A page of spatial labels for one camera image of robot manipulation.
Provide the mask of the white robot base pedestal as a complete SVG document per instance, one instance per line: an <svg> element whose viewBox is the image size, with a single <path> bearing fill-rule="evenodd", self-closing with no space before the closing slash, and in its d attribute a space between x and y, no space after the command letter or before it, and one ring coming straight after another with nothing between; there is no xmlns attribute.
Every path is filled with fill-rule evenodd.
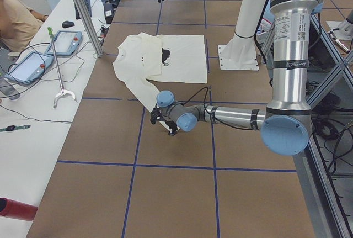
<svg viewBox="0 0 353 238"><path fill-rule="evenodd" d="M268 0L242 0L233 38L218 46L221 70L257 71L255 39Z"/></svg>

